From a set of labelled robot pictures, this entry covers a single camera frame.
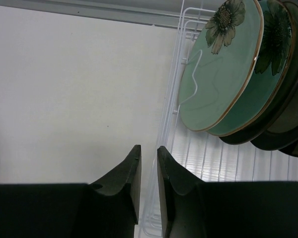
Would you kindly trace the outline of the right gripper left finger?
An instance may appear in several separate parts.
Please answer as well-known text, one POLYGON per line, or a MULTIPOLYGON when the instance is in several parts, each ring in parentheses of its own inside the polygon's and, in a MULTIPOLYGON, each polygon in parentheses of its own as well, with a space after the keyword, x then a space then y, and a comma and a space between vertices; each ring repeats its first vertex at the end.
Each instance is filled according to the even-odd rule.
POLYGON ((0 184, 0 238, 132 238, 142 149, 93 183, 0 184))

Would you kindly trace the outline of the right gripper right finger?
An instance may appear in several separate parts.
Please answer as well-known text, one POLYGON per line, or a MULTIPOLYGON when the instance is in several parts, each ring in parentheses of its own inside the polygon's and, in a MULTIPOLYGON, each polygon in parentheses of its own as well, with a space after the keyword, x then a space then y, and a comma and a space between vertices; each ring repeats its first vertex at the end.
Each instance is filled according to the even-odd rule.
POLYGON ((157 150, 165 238, 298 238, 298 182, 205 182, 157 150))

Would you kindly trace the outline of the grey rimmed plate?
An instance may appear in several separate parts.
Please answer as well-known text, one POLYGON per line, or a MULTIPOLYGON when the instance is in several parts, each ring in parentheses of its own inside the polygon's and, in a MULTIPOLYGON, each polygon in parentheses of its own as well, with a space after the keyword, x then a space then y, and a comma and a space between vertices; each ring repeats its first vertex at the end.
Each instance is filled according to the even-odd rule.
POLYGON ((262 150, 282 149, 298 139, 298 0, 282 2, 289 11, 296 34, 296 46, 288 72, 264 113, 246 128, 221 137, 230 145, 250 141, 262 150))
POLYGON ((271 106, 267 128, 251 140, 262 150, 279 150, 298 139, 298 62, 288 70, 271 106))

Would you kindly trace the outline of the teal flower plate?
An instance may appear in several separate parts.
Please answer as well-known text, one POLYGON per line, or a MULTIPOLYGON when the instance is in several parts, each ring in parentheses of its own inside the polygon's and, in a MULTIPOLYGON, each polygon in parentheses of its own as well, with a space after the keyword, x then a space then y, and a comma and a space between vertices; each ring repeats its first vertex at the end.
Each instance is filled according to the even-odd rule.
POLYGON ((227 115, 207 132, 228 136, 255 122, 268 108, 288 71, 296 47, 294 20, 285 3, 262 0, 264 34, 253 74, 227 115))
POLYGON ((228 114, 254 71, 263 32, 257 0, 227 0, 205 24, 179 86, 179 113, 189 130, 209 130, 228 114))

